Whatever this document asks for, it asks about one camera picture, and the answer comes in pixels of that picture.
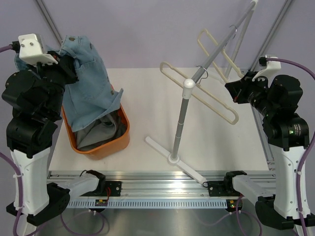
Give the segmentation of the light blue denim skirt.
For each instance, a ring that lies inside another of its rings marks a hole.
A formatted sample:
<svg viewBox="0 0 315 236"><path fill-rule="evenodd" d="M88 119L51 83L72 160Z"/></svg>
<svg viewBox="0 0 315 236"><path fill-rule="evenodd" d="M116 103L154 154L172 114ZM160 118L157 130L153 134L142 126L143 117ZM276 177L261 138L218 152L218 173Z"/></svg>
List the light blue denim skirt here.
<svg viewBox="0 0 315 236"><path fill-rule="evenodd" d="M111 87L102 58L86 36L66 36L56 51L74 59L78 81L65 87L63 108L73 132L120 108L123 91Z"/></svg>

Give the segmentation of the grey pleated skirt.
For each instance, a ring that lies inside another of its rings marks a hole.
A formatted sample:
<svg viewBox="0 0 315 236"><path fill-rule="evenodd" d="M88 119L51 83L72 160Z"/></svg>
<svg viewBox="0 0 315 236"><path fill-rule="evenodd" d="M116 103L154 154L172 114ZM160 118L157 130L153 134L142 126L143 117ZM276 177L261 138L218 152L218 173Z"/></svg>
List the grey pleated skirt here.
<svg viewBox="0 0 315 236"><path fill-rule="evenodd" d="M121 137L125 132L126 125L118 111L113 111L74 134L77 149L88 151Z"/></svg>

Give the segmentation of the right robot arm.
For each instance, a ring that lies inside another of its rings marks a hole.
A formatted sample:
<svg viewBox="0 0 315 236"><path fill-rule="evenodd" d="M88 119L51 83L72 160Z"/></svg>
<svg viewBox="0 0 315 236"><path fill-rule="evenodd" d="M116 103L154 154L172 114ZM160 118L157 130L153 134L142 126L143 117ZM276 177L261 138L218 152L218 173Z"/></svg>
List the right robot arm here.
<svg viewBox="0 0 315 236"><path fill-rule="evenodd" d="M233 101L249 103L263 116L263 131L275 157L276 192L270 193L253 182L244 171L227 172L222 181L203 185L211 197L246 197L255 207L260 222L277 230L294 226L312 227L306 190L297 180L304 168L299 165L310 147L307 122L296 113L303 90L298 79L278 75L272 82L255 72L225 85Z"/></svg>

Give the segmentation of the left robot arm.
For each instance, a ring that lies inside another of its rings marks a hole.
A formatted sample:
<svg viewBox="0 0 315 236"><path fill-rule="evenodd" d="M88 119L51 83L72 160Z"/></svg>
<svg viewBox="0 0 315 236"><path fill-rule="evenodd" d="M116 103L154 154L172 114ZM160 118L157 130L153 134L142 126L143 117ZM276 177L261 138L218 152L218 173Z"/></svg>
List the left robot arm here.
<svg viewBox="0 0 315 236"><path fill-rule="evenodd" d="M72 199L106 191L105 175L93 170L65 183L47 182L48 156L56 121L61 119L65 87L78 80L72 57L53 51L47 56L47 62L38 60L12 74L2 93L13 108L6 140L17 186L15 201L6 210L16 217L25 215L34 226L60 215Z"/></svg>

